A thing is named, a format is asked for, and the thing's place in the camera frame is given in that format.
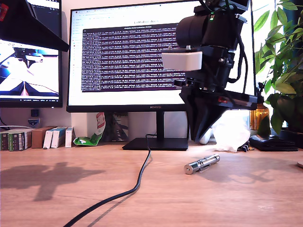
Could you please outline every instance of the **silver flashlight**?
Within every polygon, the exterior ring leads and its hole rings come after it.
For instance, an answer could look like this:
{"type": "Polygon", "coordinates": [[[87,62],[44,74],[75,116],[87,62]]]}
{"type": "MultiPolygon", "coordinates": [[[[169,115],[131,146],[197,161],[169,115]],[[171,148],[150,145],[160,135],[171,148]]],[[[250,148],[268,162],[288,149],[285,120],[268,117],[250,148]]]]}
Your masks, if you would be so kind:
{"type": "Polygon", "coordinates": [[[218,154],[211,155],[209,157],[205,157],[196,162],[189,163],[184,166],[184,171],[186,174],[191,175],[197,171],[203,171],[207,169],[210,165],[216,164],[220,161],[220,157],[218,154]]]}

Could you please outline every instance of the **monitor logo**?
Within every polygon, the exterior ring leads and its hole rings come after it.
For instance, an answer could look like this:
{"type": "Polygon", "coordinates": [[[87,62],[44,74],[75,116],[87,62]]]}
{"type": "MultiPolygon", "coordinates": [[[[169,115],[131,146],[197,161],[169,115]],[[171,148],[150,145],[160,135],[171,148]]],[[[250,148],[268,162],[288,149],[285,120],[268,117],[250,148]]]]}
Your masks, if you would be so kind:
{"type": "Polygon", "coordinates": [[[151,105],[151,109],[161,109],[160,105],[151,105]]]}

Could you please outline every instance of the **green packet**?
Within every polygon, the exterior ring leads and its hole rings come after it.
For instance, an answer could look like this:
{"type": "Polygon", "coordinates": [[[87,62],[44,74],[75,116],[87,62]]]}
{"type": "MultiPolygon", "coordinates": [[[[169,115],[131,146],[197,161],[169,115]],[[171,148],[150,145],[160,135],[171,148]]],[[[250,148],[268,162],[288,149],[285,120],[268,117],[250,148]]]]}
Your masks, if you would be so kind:
{"type": "Polygon", "coordinates": [[[84,145],[84,146],[96,146],[99,143],[99,140],[102,138],[104,129],[105,129],[105,117],[104,113],[98,113],[97,118],[97,131],[89,137],[77,137],[74,139],[75,145],[84,145]]]}

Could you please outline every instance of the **monitor stand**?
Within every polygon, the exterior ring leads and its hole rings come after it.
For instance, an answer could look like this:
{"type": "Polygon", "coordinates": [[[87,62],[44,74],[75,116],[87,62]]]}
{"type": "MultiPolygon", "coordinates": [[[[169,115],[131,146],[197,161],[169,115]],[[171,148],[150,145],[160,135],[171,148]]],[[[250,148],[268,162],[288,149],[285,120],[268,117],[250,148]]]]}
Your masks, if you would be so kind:
{"type": "MultiPolygon", "coordinates": [[[[187,138],[164,138],[164,112],[156,112],[157,138],[148,137],[151,150],[187,150],[187,138]]],[[[147,150],[146,138],[136,138],[122,147],[124,150],[147,150]]]]}

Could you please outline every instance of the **monitor base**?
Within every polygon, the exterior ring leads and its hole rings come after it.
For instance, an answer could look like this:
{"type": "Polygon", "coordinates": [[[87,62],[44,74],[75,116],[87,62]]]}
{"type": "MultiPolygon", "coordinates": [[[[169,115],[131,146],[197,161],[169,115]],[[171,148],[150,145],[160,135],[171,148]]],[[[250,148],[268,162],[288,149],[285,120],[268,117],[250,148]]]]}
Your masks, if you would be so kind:
{"type": "MultiPolygon", "coordinates": [[[[187,150],[187,138],[164,138],[159,141],[156,138],[148,138],[151,150],[187,150]]],[[[146,138],[136,138],[122,147],[124,150],[147,150],[146,138]]]]}

